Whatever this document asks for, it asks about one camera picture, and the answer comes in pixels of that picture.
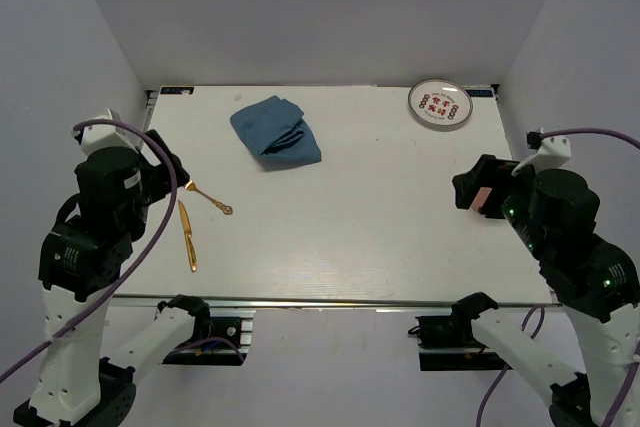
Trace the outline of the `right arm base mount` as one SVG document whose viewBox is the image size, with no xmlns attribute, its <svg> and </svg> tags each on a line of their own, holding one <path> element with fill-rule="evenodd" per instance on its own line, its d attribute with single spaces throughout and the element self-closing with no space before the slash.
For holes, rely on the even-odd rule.
<svg viewBox="0 0 640 427">
<path fill-rule="evenodd" d="M 500 371 L 505 362 L 457 326 L 451 316 L 420 316 L 407 332 L 417 340 L 422 372 Z"/>
</svg>

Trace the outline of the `blue cloth napkin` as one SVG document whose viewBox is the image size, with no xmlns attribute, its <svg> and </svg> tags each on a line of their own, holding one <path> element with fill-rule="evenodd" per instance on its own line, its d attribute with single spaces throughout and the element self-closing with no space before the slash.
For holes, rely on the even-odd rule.
<svg viewBox="0 0 640 427">
<path fill-rule="evenodd" d="M 322 161 L 322 152 L 304 111 L 286 98 L 271 96 L 244 107 L 230 124 L 251 156 L 266 171 L 289 170 Z"/>
</svg>

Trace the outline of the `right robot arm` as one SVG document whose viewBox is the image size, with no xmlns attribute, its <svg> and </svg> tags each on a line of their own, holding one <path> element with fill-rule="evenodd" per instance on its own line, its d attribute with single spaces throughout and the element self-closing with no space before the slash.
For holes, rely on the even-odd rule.
<svg viewBox="0 0 640 427">
<path fill-rule="evenodd" d="M 596 234 L 600 199 L 587 181 L 484 154 L 452 185 L 457 208 L 504 219 L 518 234 L 571 322 L 585 370 L 540 347 L 483 292 L 453 304 L 453 337 L 494 351 L 536 391 L 556 426 L 638 425 L 638 273 L 628 254 Z"/>
</svg>

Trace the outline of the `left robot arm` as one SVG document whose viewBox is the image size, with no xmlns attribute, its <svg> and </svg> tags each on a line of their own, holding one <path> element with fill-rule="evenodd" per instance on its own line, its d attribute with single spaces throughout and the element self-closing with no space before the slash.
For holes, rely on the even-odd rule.
<svg viewBox="0 0 640 427">
<path fill-rule="evenodd" d="M 108 305 L 99 298 L 123 279 L 122 264 L 145 232 L 149 207 L 189 180 L 160 135 L 146 135 L 164 154 L 157 165 L 119 135 L 93 145 L 75 169 L 78 193 L 59 209 L 43 242 L 38 279 L 49 346 L 34 393 L 14 411 L 19 426 L 119 426 L 151 369 L 176 347 L 210 337 L 207 304 L 178 295 L 161 303 L 153 322 L 122 351 L 100 354 Z M 55 335 L 94 304 L 85 320 Z"/>
</svg>

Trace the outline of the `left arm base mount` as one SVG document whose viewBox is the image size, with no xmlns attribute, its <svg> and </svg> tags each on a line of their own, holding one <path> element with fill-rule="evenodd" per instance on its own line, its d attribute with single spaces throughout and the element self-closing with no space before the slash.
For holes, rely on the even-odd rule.
<svg viewBox="0 0 640 427">
<path fill-rule="evenodd" d="M 248 356 L 252 332 L 253 312 L 213 310 L 208 326 L 170 352 L 163 364 L 240 367 Z"/>
</svg>

